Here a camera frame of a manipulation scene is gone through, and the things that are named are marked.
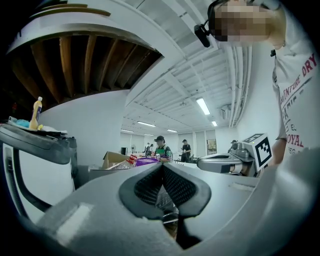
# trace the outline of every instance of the plastic bottle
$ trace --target plastic bottle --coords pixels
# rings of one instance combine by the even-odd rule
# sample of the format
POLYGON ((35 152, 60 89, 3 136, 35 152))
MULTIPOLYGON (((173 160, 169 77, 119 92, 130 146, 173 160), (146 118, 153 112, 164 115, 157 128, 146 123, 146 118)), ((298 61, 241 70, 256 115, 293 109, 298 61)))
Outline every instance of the plastic bottle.
POLYGON ((42 109, 41 101, 42 101, 42 97, 38 97, 38 100, 33 104, 32 118, 29 124, 30 129, 34 129, 34 130, 38 129, 39 114, 42 109))
POLYGON ((136 167, 136 160, 137 160, 136 156, 130 155, 129 159, 126 159, 126 160, 112 166, 111 168, 108 168, 107 170, 125 170, 125 169, 130 169, 130 168, 136 167))

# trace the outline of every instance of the exposed wooden ceiling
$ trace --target exposed wooden ceiling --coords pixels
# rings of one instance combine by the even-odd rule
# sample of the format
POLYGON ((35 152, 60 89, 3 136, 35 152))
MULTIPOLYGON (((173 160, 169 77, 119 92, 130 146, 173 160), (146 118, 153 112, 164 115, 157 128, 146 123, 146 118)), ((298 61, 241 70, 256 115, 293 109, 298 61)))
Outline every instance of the exposed wooden ceiling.
POLYGON ((28 119, 39 96, 47 110, 80 97, 130 89, 161 54, 126 31, 110 30, 68 31, 12 50, 1 86, 1 118, 8 118, 16 103, 15 115, 28 119))

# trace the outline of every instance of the black cap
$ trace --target black cap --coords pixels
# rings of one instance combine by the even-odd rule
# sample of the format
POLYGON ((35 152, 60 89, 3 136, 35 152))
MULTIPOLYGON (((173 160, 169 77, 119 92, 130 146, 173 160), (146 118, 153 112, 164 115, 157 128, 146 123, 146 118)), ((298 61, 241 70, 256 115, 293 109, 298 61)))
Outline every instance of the black cap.
POLYGON ((156 137, 156 138, 154 139, 155 142, 157 142, 157 141, 164 141, 164 140, 165 140, 165 137, 163 137, 163 136, 158 136, 158 137, 156 137))

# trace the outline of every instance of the black speaker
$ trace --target black speaker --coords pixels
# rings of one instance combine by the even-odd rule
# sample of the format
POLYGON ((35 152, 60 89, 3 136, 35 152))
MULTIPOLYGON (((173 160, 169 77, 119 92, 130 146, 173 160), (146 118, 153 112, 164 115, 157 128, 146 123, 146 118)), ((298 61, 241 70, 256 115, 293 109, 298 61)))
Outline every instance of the black speaker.
POLYGON ((128 148, 127 147, 122 147, 121 148, 121 155, 127 155, 127 153, 128 153, 128 148))
POLYGON ((210 47, 210 41, 208 38, 210 33, 206 30, 205 24, 195 25, 194 34, 199 38, 204 47, 210 47))

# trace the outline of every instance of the green shirt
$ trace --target green shirt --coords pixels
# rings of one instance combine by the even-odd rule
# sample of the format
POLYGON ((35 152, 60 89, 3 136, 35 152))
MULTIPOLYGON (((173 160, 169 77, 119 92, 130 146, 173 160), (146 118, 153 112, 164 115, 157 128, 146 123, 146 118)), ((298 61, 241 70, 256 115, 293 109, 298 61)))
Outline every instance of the green shirt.
POLYGON ((172 161, 171 149, 166 144, 164 144, 164 146, 162 146, 162 147, 157 146, 155 149, 155 153, 159 154, 160 158, 166 158, 166 159, 172 161))

